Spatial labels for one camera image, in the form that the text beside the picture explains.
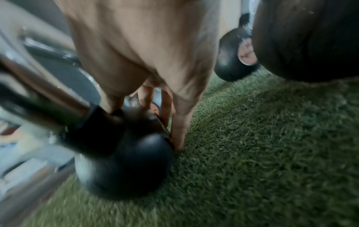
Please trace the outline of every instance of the artificial grass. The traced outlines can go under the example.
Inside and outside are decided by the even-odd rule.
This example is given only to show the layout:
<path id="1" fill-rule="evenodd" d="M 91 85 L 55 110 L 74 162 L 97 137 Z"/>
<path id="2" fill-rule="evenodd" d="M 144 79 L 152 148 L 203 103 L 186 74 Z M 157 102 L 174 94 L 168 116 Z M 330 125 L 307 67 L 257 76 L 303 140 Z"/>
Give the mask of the artificial grass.
<path id="1" fill-rule="evenodd" d="M 24 226 L 359 226 L 358 89 L 214 76 L 161 189 L 115 203 L 72 177 Z"/>

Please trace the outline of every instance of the black sphere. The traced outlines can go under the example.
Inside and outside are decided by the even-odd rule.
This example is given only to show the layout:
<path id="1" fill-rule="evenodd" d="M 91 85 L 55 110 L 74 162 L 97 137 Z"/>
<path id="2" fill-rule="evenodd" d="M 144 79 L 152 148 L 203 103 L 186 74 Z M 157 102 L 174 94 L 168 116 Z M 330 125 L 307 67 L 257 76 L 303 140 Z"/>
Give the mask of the black sphere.
<path id="1" fill-rule="evenodd" d="M 252 43 L 280 77 L 322 82 L 359 75 L 359 1 L 261 0 Z"/>
<path id="2" fill-rule="evenodd" d="M 83 187 L 104 199 L 132 199 L 156 190 L 174 162 L 173 146 L 154 114 L 124 113 L 128 128 L 115 153 L 102 158 L 75 157 Z"/>
<path id="3" fill-rule="evenodd" d="M 238 57 L 238 48 L 244 40 L 251 36 L 240 27 L 227 32 L 221 39 L 214 72 L 219 78 L 228 82 L 240 80 L 260 66 L 259 62 L 252 65 L 244 64 Z"/>

